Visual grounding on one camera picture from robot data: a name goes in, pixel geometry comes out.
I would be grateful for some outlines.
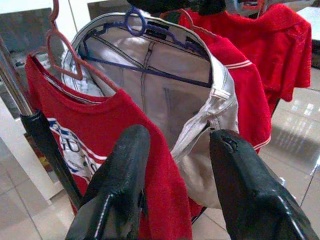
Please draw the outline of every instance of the red shirt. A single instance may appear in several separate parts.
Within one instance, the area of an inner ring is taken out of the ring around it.
[[[188,11],[194,25],[228,38],[259,70],[270,112],[278,99],[291,101],[294,87],[310,86],[311,26],[283,4],[250,19],[222,12],[200,16]],[[180,24],[188,26],[182,17]],[[212,37],[203,36],[209,44]]]
[[[123,130],[131,125],[143,125],[150,133],[145,172],[148,212],[147,216],[141,216],[139,238],[192,239],[184,180],[163,134],[130,96],[123,90],[112,97],[78,93],[57,81],[30,56],[25,70],[33,105],[48,118],[81,193],[85,193],[92,174],[108,158]]]
[[[227,38],[217,35],[212,41],[208,48],[234,80],[239,133],[258,150],[271,139],[271,115],[258,69]]]

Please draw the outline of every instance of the glossy floor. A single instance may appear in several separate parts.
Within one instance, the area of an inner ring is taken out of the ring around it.
[[[312,70],[310,89],[296,89],[292,102],[280,102],[272,128],[260,156],[285,178],[320,236],[320,70]],[[62,240],[73,218],[64,191],[45,201],[10,152],[0,149],[0,239]],[[230,239],[221,210],[207,209],[192,229],[195,240]]]

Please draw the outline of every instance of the chrome pole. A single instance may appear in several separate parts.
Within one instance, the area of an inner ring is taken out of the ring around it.
[[[9,51],[0,35],[0,78],[15,101],[20,113],[29,116],[34,113],[31,104],[24,95],[20,75],[13,64]]]

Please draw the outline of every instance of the black handle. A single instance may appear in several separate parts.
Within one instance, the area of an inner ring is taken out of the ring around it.
[[[26,132],[32,137],[40,152],[48,160],[74,207],[79,209],[82,198],[81,193],[59,151],[45,115],[40,110],[37,110],[33,115],[20,115],[20,117]]]
[[[210,157],[231,239],[319,240],[295,199],[271,177],[250,143],[233,131],[214,131]]]

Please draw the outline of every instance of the printed graphic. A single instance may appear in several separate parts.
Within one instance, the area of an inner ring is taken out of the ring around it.
[[[75,133],[62,127],[55,118],[48,118],[48,121],[51,131],[59,135],[59,144],[70,172],[84,178],[89,183],[92,175],[107,157],[95,154]]]

